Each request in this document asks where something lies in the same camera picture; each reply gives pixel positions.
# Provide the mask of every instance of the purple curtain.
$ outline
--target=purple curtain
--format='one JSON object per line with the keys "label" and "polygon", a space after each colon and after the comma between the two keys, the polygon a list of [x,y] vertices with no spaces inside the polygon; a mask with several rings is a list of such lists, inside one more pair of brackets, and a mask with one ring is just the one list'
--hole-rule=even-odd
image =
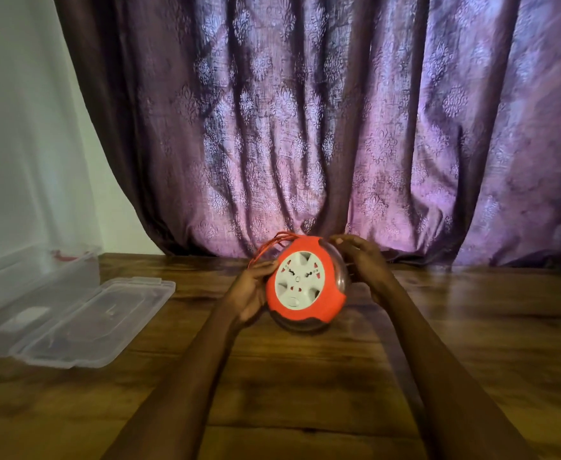
{"label": "purple curtain", "polygon": [[401,261],[561,265],[561,0],[55,0],[166,253],[352,232]]}

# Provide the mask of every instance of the orange plastic casing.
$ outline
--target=orange plastic casing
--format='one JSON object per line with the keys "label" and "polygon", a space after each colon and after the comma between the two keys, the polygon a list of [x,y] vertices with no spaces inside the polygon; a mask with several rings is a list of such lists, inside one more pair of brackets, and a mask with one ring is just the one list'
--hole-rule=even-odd
{"label": "orange plastic casing", "polygon": [[274,271],[272,276],[268,279],[266,284],[266,296],[268,298],[268,307],[274,310],[282,317],[292,321],[301,321],[307,318],[320,319],[324,323],[329,323],[342,309],[347,297],[338,290],[336,286],[336,275],[334,273],[334,262],[327,251],[321,247],[319,240],[321,237],[314,237],[311,235],[300,237],[293,241],[293,243],[285,248],[278,257],[278,264],[282,264],[284,259],[297,251],[309,251],[321,260],[325,270],[325,282],[323,283],[323,290],[319,293],[318,297],[312,305],[303,310],[291,310],[285,307],[276,296],[276,273]]}

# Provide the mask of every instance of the white wall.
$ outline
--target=white wall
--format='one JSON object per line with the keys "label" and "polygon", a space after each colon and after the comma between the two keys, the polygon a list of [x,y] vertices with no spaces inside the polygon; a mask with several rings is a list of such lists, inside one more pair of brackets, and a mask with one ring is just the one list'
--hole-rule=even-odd
{"label": "white wall", "polygon": [[86,112],[52,0],[0,0],[0,256],[33,243],[158,253]]}

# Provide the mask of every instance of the white sticker on container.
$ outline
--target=white sticker on container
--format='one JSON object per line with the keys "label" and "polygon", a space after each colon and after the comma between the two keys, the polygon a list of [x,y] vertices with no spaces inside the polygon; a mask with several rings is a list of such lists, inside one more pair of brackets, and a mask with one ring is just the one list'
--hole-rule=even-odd
{"label": "white sticker on container", "polygon": [[48,310],[48,307],[31,307],[23,310],[0,325],[0,332],[18,332],[27,327],[28,324],[44,316]]}

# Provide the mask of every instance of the person's left hand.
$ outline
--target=person's left hand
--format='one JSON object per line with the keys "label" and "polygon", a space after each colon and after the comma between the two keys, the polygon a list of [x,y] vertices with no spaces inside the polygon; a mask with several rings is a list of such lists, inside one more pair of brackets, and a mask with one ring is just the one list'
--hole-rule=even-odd
{"label": "person's left hand", "polygon": [[236,314],[238,323],[243,325],[257,314],[266,303],[265,279],[278,265],[275,261],[255,263],[242,271],[222,299],[222,306]]}

